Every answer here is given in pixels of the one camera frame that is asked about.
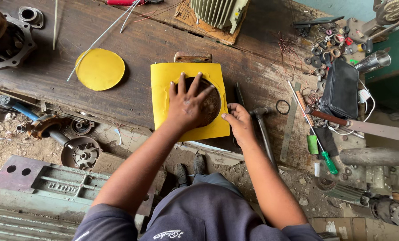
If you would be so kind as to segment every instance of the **wooden workbench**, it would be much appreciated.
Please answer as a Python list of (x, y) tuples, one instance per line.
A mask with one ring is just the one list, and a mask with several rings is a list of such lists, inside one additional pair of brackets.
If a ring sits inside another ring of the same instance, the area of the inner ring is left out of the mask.
[[(177, 2), (178, 0), (166, 0), (159, 8), (164, 9)], [(76, 58), (123, 13), (124, 7), (116, 8), (92, 0), (59, 1), (58, 40), (53, 51), (54, 4), (54, 1), (0, 0), (0, 11), (14, 17), (17, 17), (21, 6), (35, 7), (45, 16), (45, 28), (33, 30), (38, 49), (31, 53), (23, 67), (0, 70), (0, 89), (43, 100), (58, 105), (63, 110), (83, 111), (104, 120), (131, 124), (143, 129), (154, 129), (150, 65), (155, 62), (172, 62), (178, 51), (212, 53), (213, 63), (222, 65), (228, 102), (234, 101), (234, 83), (238, 81), (247, 109), (261, 106), (275, 108), (275, 103), (280, 99), (290, 103), (291, 90), (286, 80), (291, 80), (293, 86), (295, 82), (299, 82), (302, 88), (315, 88), (317, 78), (302, 73), (314, 69), (312, 66), (306, 67), (304, 63), (301, 66), (299, 60), (294, 61), (293, 58), (291, 62), (284, 58), (284, 63), (278, 60), (273, 65), (268, 65), (281, 52), (278, 32), (294, 37), (297, 33), (290, 26), (294, 20), (328, 16), (290, 0), (252, 0), (233, 46), (225, 46), (198, 36), (199, 32), (192, 26), (173, 18), (175, 8), (131, 23), (122, 34), (119, 30), (123, 21), (120, 21), (95, 47), (121, 56), (127, 65), (126, 74), (115, 87), (105, 91), (93, 91), (82, 85), (76, 75), (69, 82), (66, 79), (74, 68)], [(149, 13), (157, 8), (158, 5), (139, 6), (132, 16)], [(313, 36), (314, 33), (311, 32), (308, 39), (296, 38), (298, 44), (293, 48), (300, 59), (311, 56)], [(287, 115), (276, 111), (266, 117), (276, 160), (279, 160), (286, 122)], [(284, 166), (313, 172), (316, 156), (308, 152), (305, 137), (308, 133), (309, 126), (298, 110), (288, 161), (283, 163)], [(230, 136), (202, 142), (229, 151), (241, 151), (233, 145)]]

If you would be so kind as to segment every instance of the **shoe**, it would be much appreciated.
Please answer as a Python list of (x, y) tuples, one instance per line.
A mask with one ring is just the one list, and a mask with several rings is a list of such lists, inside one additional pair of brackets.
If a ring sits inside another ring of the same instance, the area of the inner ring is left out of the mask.
[(205, 158), (202, 154), (197, 154), (193, 159), (194, 174), (204, 174), (205, 171)]
[(177, 163), (177, 165), (175, 165), (174, 175), (179, 186), (186, 183), (186, 169), (181, 163)]

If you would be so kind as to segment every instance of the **yellow insulation paper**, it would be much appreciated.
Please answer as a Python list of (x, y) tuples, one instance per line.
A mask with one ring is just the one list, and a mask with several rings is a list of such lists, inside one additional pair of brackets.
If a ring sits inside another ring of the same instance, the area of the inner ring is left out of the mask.
[(216, 86), (220, 94), (219, 115), (205, 127), (199, 127), (186, 132), (179, 141), (194, 141), (215, 137), (228, 136), (229, 123), (220, 116), (228, 113), (225, 86), (223, 84), (222, 69), (218, 63), (158, 63), (151, 67), (152, 105), (155, 129), (165, 121), (170, 106), (170, 82), (179, 82), (180, 73), (185, 77), (195, 77), (202, 72), (202, 78)]
[[(83, 56), (80, 54), (76, 64)], [(102, 48), (91, 49), (76, 68), (77, 78), (91, 90), (107, 90), (115, 86), (125, 72), (125, 64), (117, 54)]]

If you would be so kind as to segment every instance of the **steel ruler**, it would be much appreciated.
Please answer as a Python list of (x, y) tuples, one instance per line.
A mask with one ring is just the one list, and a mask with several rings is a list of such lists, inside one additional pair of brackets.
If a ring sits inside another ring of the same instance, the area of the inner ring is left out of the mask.
[[(300, 90), (300, 83), (294, 84), (294, 91)], [(290, 111), (288, 112), (287, 124), (285, 125), (284, 139), (282, 141), (282, 148), (280, 154), (280, 161), (285, 162), (287, 159), (288, 145), (290, 144), (291, 131), (293, 130), (294, 118), (296, 117), (296, 109), (298, 103), (294, 96), (291, 98)]]

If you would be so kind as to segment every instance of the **black pouch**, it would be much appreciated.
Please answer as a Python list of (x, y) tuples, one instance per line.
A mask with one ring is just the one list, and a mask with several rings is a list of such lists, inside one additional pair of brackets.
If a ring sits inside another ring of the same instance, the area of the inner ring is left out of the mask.
[(349, 63), (335, 59), (327, 74), (320, 111), (338, 118), (356, 119), (358, 115), (359, 72)]

